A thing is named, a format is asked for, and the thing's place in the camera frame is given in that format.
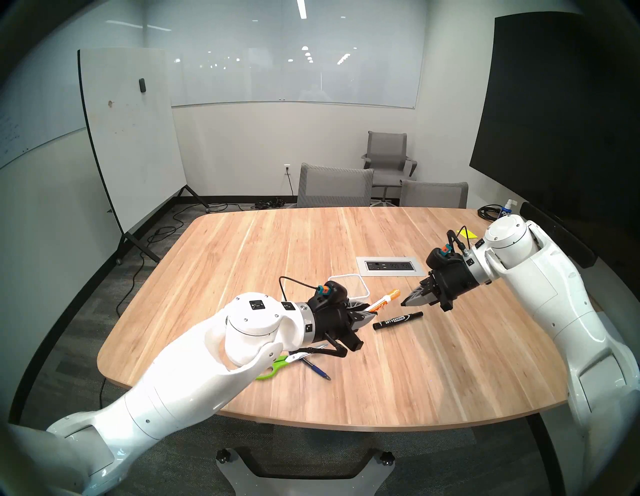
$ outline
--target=conference table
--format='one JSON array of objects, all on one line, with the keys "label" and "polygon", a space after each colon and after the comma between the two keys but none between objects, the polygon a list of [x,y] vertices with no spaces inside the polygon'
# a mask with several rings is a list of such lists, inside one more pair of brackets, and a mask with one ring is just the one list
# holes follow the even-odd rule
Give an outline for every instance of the conference table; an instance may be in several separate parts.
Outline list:
[{"label": "conference table", "polygon": [[[466,225],[481,237],[489,223],[471,209],[338,207],[233,212],[197,218],[160,261],[98,355],[111,382],[132,387],[172,340],[236,295],[281,300],[278,277],[310,285],[358,273],[357,256],[416,257]],[[352,431],[415,431],[476,426],[523,417],[566,401],[566,371],[553,342],[506,284],[482,285],[452,311],[400,307],[421,277],[365,277],[375,301],[401,297],[379,312],[386,320],[424,317],[380,331],[346,358],[313,355],[331,381],[302,363],[254,381],[219,413],[289,426]],[[286,282],[291,301],[313,290]]]}]

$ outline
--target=yellow sticky note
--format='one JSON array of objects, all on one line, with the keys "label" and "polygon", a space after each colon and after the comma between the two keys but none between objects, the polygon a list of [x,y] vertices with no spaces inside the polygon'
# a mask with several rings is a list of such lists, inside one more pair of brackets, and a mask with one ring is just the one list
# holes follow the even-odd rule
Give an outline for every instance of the yellow sticky note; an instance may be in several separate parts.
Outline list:
[{"label": "yellow sticky note", "polygon": [[465,230],[463,229],[460,234],[462,235],[462,237],[466,237],[467,239],[475,239],[477,238],[477,236],[475,234],[473,234],[469,229]]}]

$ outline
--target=gray carpet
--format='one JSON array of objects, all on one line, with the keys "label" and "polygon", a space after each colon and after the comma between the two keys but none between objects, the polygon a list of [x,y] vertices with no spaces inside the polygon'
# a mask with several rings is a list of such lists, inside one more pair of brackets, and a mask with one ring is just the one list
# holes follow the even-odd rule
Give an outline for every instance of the gray carpet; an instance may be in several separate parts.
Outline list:
[{"label": "gray carpet", "polygon": [[[161,226],[178,226],[172,215],[183,208],[185,205],[176,205],[147,235]],[[237,211],[237,207],[226,211]],[[151,248],[164,255],[189,223],[203,214],[202,206],[179,214],[184,227]],[[138,254],[138,250],[127,254],[69,324],[31,390],[23,425],[46,429],[69,413],[98,409],[102,376],[96,357],[116,323],[115,306],[140,267]],[[155,265],[145,258],[121,312]],[[102,394],[104,406],[124,392],[107,382]],[[232,496],[231,485],[215,464],[216,452],[223,447],[238,449],[258,475],[282,476],[355,475],[368,459],[369,449],[392,451],[396,467],[378,496],[550,494],[542,459],[525,419],[445,431],[349,433],[257,424],[221,415],[160,441],[109,494]]]}]

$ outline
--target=gray chair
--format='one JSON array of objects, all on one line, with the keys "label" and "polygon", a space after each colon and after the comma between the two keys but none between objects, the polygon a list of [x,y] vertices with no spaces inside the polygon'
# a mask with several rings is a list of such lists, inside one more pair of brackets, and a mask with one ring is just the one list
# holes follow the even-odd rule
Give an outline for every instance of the gray chair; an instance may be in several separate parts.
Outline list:
[{"label": "gray chair", "polygon": [[[412,180],[418,162],[406,156],[406,133],[392,134],[389,132],[369,131],[369,142],[364,159],[364,168],[372,168],[373,187],[384,188],[382,201],[373,205],[392,205],[387,200],[388,188],[400,188],[402,179]],[[407,162],[411,164],[408,171]]]},{"label": "gray chair", "polygon": [[468,193],[466,182],[402,181],[400,206],[466,209]]},{"label": "gray chair", "polygon": [[297,208],[368,207],[371,203],[373,171],[300,166]]}]

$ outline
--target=black screen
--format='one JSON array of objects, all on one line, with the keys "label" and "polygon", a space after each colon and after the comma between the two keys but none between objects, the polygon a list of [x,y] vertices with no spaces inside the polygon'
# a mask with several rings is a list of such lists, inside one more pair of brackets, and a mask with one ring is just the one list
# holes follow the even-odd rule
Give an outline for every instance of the black screen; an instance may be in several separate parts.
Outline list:
[{"label": "black screen", "polygon": [[471,167],[559,218],[640,298],[639,88],[583,16],[495,19]]}]

